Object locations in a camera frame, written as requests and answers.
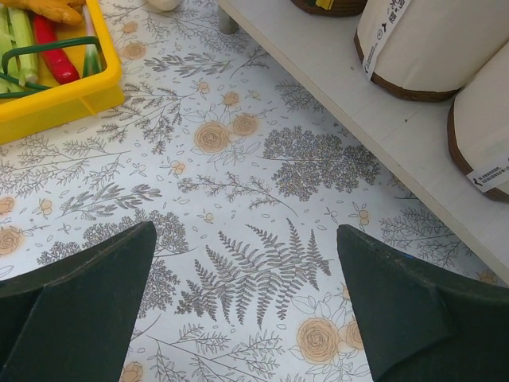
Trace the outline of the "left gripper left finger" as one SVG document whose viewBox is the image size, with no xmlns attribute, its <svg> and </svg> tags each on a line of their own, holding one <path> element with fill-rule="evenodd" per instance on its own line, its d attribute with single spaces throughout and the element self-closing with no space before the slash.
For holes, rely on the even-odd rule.
<svg viewBox="0 0 509 382">
<path fill-rule="evenodd" d="M 142 222 L 1 283 L 3 381 L 117 381 L 157 241 Z"/>
</svg>

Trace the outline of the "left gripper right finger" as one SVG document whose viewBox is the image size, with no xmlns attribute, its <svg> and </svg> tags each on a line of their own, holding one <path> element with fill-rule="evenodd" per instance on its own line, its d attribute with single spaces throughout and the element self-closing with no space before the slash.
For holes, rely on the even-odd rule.
<svg viewBox="0 0 509 382">
<path fill-rule="evenodd" d="M 374 381 L 506 381 L 508 289 L 394 249 L 351 225 L 337 251 Z"/>
</svg>

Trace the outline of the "beige roll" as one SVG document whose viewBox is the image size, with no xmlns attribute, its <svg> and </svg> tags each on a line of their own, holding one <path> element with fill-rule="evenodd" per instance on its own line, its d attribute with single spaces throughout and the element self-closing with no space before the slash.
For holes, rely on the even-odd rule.
<svg viewBox="0 0 509 382">
<path fill-rule="evenodd" d="M 507 41 L 506 1 L 369 1 L 355 35 L 369 80 L 424 102 L 452 97 Z"/>
<path fill-rule="evenodd" d="M 493 57 L 457 94 L 447 119 L 450 158 L 485 197 L 508 202 L 508 55 Z"/>
<path fill-rule="evenodd" d="M 307 14 L 331 18 L 359 15 L 367 4 L 367 0 L 291 0 L 291 2 Z"/>
</svg>

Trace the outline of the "white two-tier shelf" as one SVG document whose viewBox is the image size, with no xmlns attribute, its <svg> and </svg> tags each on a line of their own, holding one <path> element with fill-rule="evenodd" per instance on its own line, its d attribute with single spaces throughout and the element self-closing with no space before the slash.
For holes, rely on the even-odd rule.
<svg viewBox="0 0 509 382">
<path fill-rule="evenodd" d="M 362 73 L 356 18 L 321 18 L 289 1 L 221 1 L 234 21 L 365 145 L 501 279 L 508 277 L 508 207 L 454 166 L 447 103 L 394 98 Z"/>
</svg>

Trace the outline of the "floral table mat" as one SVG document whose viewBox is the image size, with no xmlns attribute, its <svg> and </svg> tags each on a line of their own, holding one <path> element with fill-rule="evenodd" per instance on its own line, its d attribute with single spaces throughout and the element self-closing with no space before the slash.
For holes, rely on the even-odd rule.
<svg viewBox="0 0 509 382">
<path fill-rule="evenodd" d="M 215 2 L 101 8 L 125 103 L 1 148 L 1 277 L 152 221 L 121 380 L 370 380 L 341 224 L 501 283 Z"/>
</svg>

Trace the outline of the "yellow plastic bin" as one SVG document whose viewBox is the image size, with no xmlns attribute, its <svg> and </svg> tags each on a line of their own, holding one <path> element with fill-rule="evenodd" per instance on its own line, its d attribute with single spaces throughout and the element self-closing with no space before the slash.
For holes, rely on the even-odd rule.
<svg viewBox="0 0 509 382">
<path fill-rule="evenodd" d="M 124 95 L 119 56 L 109 34 L 98 1 L 88 1 L 95 34 L 82 26 L 55 28 L 56 42 L 27 48 L 23 53 L 40 56 L 42 52 L 62 49 L 79 74 L 83 73 L 86 48 L 99 50 L 103 70 L 70 84 L 59 85 L 44 62 L 39 63 L 39 82 L 21 98 L 4 94 L 1 100 L 1 144 L 46 131 L 64 123 L 95 115 L 120 105 Z"/>
</svg>

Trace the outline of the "red chili toy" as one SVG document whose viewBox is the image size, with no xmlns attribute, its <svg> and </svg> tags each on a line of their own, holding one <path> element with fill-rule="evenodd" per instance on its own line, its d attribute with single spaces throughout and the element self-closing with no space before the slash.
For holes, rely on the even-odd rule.
<svg viewBox="0 0 509 382">
<path fill-rule="evenodd" d="M 38 14 L 33 16 L 33 32 L 38 45 L 57 42 L 52 22 Z M 58 84 L 69 84 L 80 79 L 80 74 L 63 49 L 46 50 L 41 52 L 41 56 Z"/>
</svg>

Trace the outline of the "orange ginger toy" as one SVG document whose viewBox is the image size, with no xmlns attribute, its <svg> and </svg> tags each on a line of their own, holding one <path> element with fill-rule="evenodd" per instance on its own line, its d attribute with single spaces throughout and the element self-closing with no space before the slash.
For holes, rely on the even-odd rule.
<svg viewBox="0 0 509 382">
<path fill-rule="evenodd" d="M 85 4 L 84 0 L 33 0 L 27 1 L 26 7 L 51 21 L 78 25 L 83 20 L 79 9 Z"/>
</svg>

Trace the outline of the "white radish toy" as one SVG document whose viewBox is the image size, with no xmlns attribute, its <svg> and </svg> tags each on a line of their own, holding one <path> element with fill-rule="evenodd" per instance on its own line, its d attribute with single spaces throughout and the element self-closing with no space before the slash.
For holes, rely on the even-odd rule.
<svg viewBox="0 0 509 382">
<path fill-rule="evenodd" d="M 181 4 L 181 0 L 148 0 L 148 3 L 152 7 L 165 12 L 176 9 Z"/>
</svg>

